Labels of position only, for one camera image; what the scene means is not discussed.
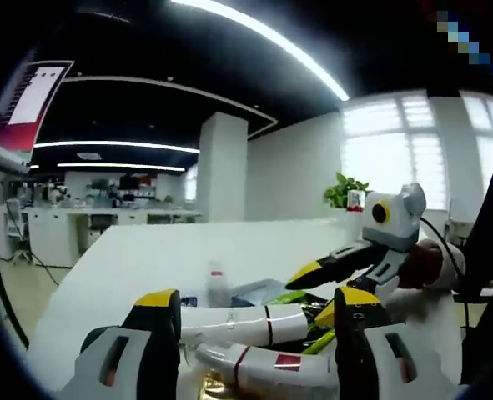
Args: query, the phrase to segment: plastic bottle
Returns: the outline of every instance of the plastic bottle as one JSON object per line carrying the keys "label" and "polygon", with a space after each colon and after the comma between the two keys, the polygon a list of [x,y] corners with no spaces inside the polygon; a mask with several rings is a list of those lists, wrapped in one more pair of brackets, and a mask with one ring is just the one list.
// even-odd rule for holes
{"label": "plastic bottle", "polygon": [[231,307],[231,292],[228,279],[219,261],[209,262],[209,276],[207,280],[207,302],[212,308]]}

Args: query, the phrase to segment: green leaves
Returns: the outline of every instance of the green leaves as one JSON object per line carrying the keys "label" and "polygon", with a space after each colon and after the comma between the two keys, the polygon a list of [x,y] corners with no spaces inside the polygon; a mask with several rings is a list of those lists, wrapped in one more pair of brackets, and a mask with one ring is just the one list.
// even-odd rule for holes
{"label": "green leaves", "polygon": [[322,197],[332,208],[346,208],[349,190],[364,190],[367,194],[370,193],[370,190],[366,190],[369,183],[346,177],[340,172],[337,173],[337,182],[337,185],[327,187]]}
{"label": "green leaves", "polygon": [[339,184],[345,185],[346,184],[346,177],[342,173],[338,172],[337,173],[337,181],[339,182]]}

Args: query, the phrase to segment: led light strip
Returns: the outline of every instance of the led light strip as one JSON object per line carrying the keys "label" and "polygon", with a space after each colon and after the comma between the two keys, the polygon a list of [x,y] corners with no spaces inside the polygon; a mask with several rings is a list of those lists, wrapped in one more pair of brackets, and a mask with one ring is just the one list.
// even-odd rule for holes
{"label": "led light strip", "polygon": [[171,0],[172,3],[183,4],[194,8],[200,8],[210,13],[215,13],[240,23],[241,25],[257,32],[259,35],[269,39],[271,42],[283,48],[287,53],[300,61],[314,75],[316,75],[335,95],[342,101],[348,100],[348,94],[344,89],[319,65],[311,56],[300,48],[296,47],[289,39],[281,36],[271,27],[259,22],[258,20],[243,14],[231,7],[224,6],[212,0]]}
{"label": "led light strip", "polygon": [[243,110],[246,110],[250,113],[253,113],[255,115],[259,115],[262,118],[265,118],[269,120],[269,123],[265,125],[264,127],[259,128],[257,131],[252,132],[249,135],[249,138],[252,138],[254,136],[259,135],[263,131],[273,128],[275,125],[278,124],[278,120],[275,119],[274,117],[271,117],[270,115],[265,114],[264,112],[261,112],[259,110],[256,110],[255,108],[245,106],[244,104],[241,104],[240,102],[235,102],[234,100],[230,100],[226,97],[219,96],[218,94],[210,93],[210,92],[205,92],[203,90],[199,90],[195,87],[189,87],[189,86],[184,86],[180,85],[178,83],[173,83],[173,82],[165,82],[165,81],[155,81],[153,79],[147,79],[144,77],[114,77],[114,76],[89,76],[89,77],[66,77],[63,79],[63,83],[77,83],[77,82],[132,82],[132,83],[144,83],[148,85],[154,85],[154,86],[160,86],[162,88],[170,88],[170,89],[175,89],[175,90],[181,90],[182,92],[188,92],[192,94],[197,94],[199,96],[204,96],[206,98],[212,98],[213,100],[217,100],[222,103],[229,104],[231,106],[241,108]]}
{"label": "led light strip", "polygon": [[184,172],[183,167],[165,167],[162,165],[145,165],[145,164],[117,164],[115,162],[61,162],[58,167],[99,167],[99,168],[142,168],[142,169],[161,169],[164,171]]}
{"label": "led light strip", "polygon": [[35,143],[35,148],[53,148],[56,146],[131,146],[136,148],[162,148],[164,150],[175,150],[176,152],[196,153],[199,154],[197,148],[170,146],[168,144],[153,144],[143,142],[123,142],[115,140],[72,140],[67,142],[44,142]]}

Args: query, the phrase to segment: computer monitor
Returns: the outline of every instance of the computer monitor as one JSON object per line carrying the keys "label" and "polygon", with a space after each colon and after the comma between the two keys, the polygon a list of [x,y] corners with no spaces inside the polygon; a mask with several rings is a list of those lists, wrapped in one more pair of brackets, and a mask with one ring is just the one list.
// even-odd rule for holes
{"label": "computer monitor", "polygon": [[109,189],[109,181],[103,178],[93,179],[90,187],[92,189],[107,190]]}
{"label": "computer monitor", "polygon": [[119,190],[139,190],[140,182],[138,181],[138,177],[134,177],[133,175],[123,175],[120,177],[120,185],[118,187]]}

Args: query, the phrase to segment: red stripe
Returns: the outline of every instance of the red stripe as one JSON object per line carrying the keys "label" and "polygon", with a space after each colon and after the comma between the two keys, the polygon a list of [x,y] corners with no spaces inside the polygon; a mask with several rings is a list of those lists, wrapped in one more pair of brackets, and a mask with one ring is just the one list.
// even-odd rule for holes
{"label": "red stripe", "polygon": [[269,346],[272,346],[274,341],[274,333],[272,332],[272,321],[270,320],[270,312],[268,306],[264,306],[264,312],[266,313],[266,322],[269,324]]}
{"label": "red stripe", "polygon": [[239,365],[240,363],[244,360],[244,357],[246,357],[246,353],[249,350],[249,346],[246,346],[246,348],[243,350],[242,354],[240,355],[239,359],[235,363],[235,366],[233,367],[233,375],[235,378],[235,384],[238,386],[239,385]]}

